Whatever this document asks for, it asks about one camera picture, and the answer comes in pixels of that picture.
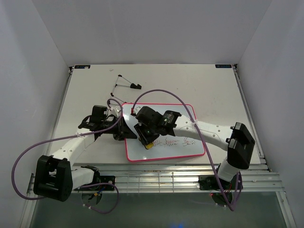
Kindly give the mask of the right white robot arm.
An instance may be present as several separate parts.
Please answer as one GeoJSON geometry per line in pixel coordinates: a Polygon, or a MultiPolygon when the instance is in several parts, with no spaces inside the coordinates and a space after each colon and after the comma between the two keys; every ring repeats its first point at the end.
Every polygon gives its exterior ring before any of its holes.
{"type": "Polygon", "coordinates": [[[240,170],[249,168],[255,140],[243,123],[223,126],[202,121],[193,122],[179,112],[167,110],[161,114],[147,106],[136,108],[132,115],[138,122],[134,128],[145,147],[159,136],[170,135],[204,140],[225,150],[227,156],[214,177],[216,186],[221,189],[230,185],[240,170]]]}

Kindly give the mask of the pink framed whiteboard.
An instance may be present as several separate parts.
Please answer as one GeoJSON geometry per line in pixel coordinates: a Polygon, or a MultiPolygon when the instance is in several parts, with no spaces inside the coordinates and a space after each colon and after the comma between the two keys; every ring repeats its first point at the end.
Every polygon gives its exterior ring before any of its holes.
{"type": "MultiPolygon", "coordinates": [[[[123,117],[128,127],[137,135],[137,139],[125,139],[126,157],[130,162],[149,162],[157,160],[177,159],[203,156],[205,149],[201,140],[195,140],[187,137],[160,136],[153,142],[150,149],[145,147],[139,141],[139,136],[134,129],[138,123],[134,116],[131,116],[133,103],[124,103],[123,117]]],[[[135,108],[148,106],[153,110],[164,114],[171,110],[181,113],[189,118],[189,115],[182,104],[151,104],[137,103],[135,108]]]]}

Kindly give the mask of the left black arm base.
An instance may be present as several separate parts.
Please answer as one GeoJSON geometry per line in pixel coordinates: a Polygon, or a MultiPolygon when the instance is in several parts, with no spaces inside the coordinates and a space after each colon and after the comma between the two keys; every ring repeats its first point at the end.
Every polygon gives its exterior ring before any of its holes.
{"type": "Polygon", "coordinates": [[[91,183],[83,184],[74,188],[74,190],[91,192],[114,191],[115,179],[116,177],[113,175],[94,176],[91,183]]]}

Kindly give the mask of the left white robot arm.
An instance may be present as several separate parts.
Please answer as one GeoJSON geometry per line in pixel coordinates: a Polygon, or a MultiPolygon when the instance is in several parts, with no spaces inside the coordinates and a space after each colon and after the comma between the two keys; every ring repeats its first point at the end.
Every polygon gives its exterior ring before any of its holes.
{"type": "Polygon", "coordinates": [[[87,186],[91,190],[101,184],[100,173],[93,166],[73,169],[77,158],[102,134],[111,134],[115,140],[137,139],[120,115],[108,115],[108,108],[93,106],[91,115],[85,117],[78,126],[75,138],[69,139],[50,156],[42,155],[37,162],[33,191],[42,197],[66,201],[75,189],[87,186]]]}

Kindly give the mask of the yellow whiteboard eraser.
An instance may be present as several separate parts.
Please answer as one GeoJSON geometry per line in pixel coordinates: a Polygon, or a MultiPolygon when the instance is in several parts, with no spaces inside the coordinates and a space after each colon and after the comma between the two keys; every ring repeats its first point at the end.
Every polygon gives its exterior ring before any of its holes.
{"type": "Polygon", "coordinates": [[[149,150],[154,147],[154,143],[149,143],[148,145],[145,145],[144,147],[145,147],[145,149],[149,150]]]}

